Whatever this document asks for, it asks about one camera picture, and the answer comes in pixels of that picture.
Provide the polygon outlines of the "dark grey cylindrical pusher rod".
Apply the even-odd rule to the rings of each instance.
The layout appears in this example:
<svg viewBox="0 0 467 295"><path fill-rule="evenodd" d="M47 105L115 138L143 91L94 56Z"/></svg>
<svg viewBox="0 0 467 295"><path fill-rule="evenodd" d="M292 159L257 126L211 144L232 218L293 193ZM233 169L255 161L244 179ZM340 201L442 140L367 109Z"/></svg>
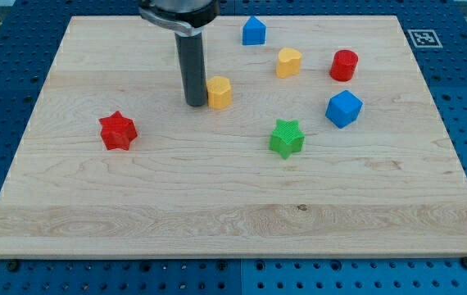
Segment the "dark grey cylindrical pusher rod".
<svg viewBox="0 0 467 295"><path fill-rule="evenodd" d="M191 107L202 107L207 102L202 34L188 37L176 34L175 42L185 101Z"/></svg>

